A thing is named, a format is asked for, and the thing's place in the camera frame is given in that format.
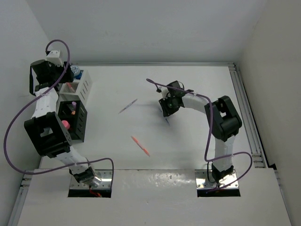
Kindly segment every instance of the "orange marker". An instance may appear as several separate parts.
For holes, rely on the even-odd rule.
[[[139,141],[135,138],[135,137],[133,137],[133,136],[131,136],[131,138],[133,139],[133,141],[135,141],[136,142],[136,144],[138,144],[138,146],[150,157],[150,154],[149,154],[149,152],[139,143]]]

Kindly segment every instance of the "white wall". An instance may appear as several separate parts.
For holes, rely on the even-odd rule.
[[[73,62],[233,62],[266,0],[27,0]]]
[[[29,95],[29,66],[45,57],[48,39],[25,0],[2,0],[0,5],[0,137],[20,108],[32,97]],[[39,163],[23,123],[34,110],[30,107],[17,120],[8,138],[8,151],[12,162],[21,169],[33,169]],[[6,163],[0,153],[0,226],[7,221],[15,202],[22,175]]]
[[[276,163],[293,225],[301,225],[301,2],[270,0],[241,60],[269,160]]]

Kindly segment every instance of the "white container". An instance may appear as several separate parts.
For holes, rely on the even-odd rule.
[[[86,106],[92,80],[87,70],[83,70],[80,80],[74,79],[73,82],[64,83],[60,90],[60,96],[64,101],[80,100]]]

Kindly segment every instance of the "black container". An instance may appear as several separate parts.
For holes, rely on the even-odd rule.
[[[80,100],[77,101],[62,101],[58,110],[58,117],[61,120],[66,120],[70,124],[68,132],[72,140],[85,140],[87,111]]]

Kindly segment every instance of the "blue pen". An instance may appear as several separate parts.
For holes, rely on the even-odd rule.
[[[133,100],[131,103],[129,103],[125,108],[123,108],[118,114],[120,114],[121,112],[123,112],[124,110],[126,110],[128,107],[130,107],[133,103],[135,103],[138,99]]]

